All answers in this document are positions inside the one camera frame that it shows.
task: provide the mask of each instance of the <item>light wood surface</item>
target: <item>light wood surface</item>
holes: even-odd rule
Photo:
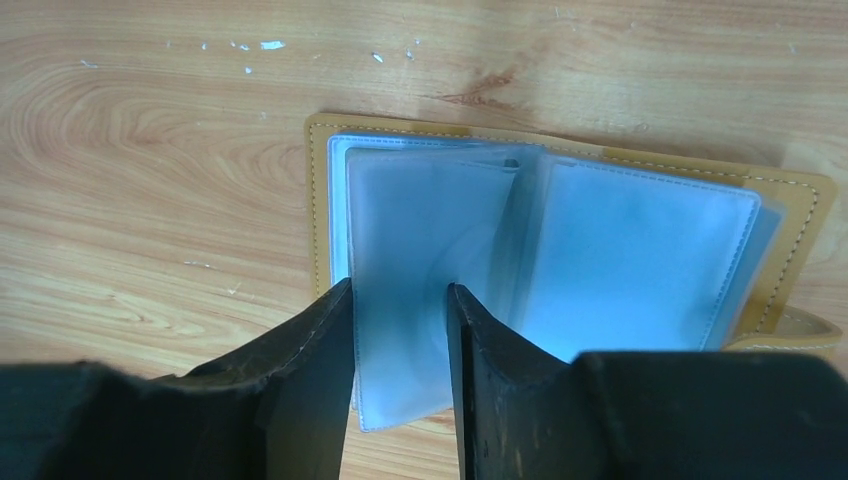
[[[179,374],[305,307],[317,111],[779,165],[848,190],[842,0],[417,3],[4,2],[0,360]],[[791,302],[843,328],[847,202]],[[342,477],[456,478],[452,423],[364,435],[352,419]]]

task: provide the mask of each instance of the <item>card holder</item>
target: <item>card holder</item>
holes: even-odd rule
[[[667,155],[651,154],[646,152],[635,152],[622,149],[612,149],[596,145],[582,144],[561,138],[508,130],[496,130],[480,127],[467,127],[459,125],[436,124],[410,120],[386,119],[376,117],[318,114],[311,117],[306,125],[306,142],[308,144],[307,159],[309,160],[309,178],[307,182],[310,193],[309,203],[314,218],[310,230],[314,260],[313,280],[316,292],[320,292],[330,285],[332,278],[343,278],[350,274],[349,269],[343,264],[331,263],[329,260],[335,252],[343,252],[337,257],[347,257],[349,245],[347,237],[334,235],[334,224],[341,217],[346,222],[346,210],[340,210],[333,206],[331,201],[337,196],[346,196],[346,186],[339,189],[338,184],[332,182],[333,172],[339,171],[334,166],[345,165],[344,157],[333,153],[330,145],[334,137],[350,136],[353,145],[347,150],[354,152],[358,147],[364,149],[381,149],[385,146],[375,146],[382,138],[392,138],[392,143],[399,142],[404,150],[410,149],[440,149],[439,144],[450,145],[447,148],[463,148],[463,142],[474,142],[475,145],[491,143],[527,145],[544,145],[552,154],[560,157],[576,158],[577,160],[591,159],[592,163],[600,163],[604,166],[627,166],[638,167],[641,172],[664,172],[674,175],[673,178],[695,178],[720,182],[729,186],[745,187],[756,190],[761,194],[762,207],[756,216],[750,229],[748,242],[742,249],[736,264],[737,271],[733,280],[727,284],[725,295],[725,307],[737,305],[738,298],[748,299],[739,326],[735,335],[727,341],[722,348],[744,349],[744,350],[769,350],[769,351],[798,351],[828,355],[833,351],[839,341],[841,332],[831,322],[809,313],[785,306],[784,302],[788,292],[797,277],[798,271],[806,259],[816,234],[822,226],[835,196],[835,187],[831,180],[826,177],[804,174],[799,172],[788,172],[775,168],[747,166],[727,162],[691,159],[683,157],[672,157]],[[519,205],[526,212],[526,201],[521,200],[519,186],[536,189],[530,172],[525,175],[523,168],[519,168],[515,180],[507,196],[505,212],[499,224],[499,230],[495,233],[493,251],[499,251],[500,243],[516,243],[522,241],[516,235],[503,235],[503,231],[509,232],[505,226],[511,222],[513,225],[529,224],[530,217],[507,215],[507,211],[515,210],[513,205]],[[775,208],[772,200],[782,202],[786,210],[782,211],[780,206]],[[773,241],[768,232],[781,222],[785,226],[781,229],[779,241]],[[339,241],[343,247],[333,244],[333,240]],[[774,243],[774,254],[768,257],[768,261],[757,259],[756,252],[768,250]],[[492,259],[489,291],[494,291],[492,285],[497,286],[495,281],[498,268],[515,268],[516,262],[521,265],[525,253],[512,252],[513,258],[494,254]],[[750,274],[743,271],[756,272],[763,268],[762,275],[756,282],[754,288],[750,285]],[[512,278],[513,284],[520,284],[524,278]],[[501,284],[501,288],[510,291],[509,287]],[[514,297],[521,298],[521,289],[512,287],[513,292],[519,292]],[[490,304],[501,298],[495,295],[490,299]],[[515,298],[503,302],[507,308],[515,308]],[[725,318],[732,314],[719,311],[716,318]],[[370,427],[379,428],[379,422],[371,422]],[[390,422],[382,426],[391,426]]]
[[[718,349],[744,303],[728,293],[756,273],[737,271],[756,192],[540,147],[363,147],[352,142],[345,158],[366,431],[450,406],[450,283],[570,361],[594,349]],[[779,222],[769,225],[771,238]],[[753,265],[766,253],[747,249]]]

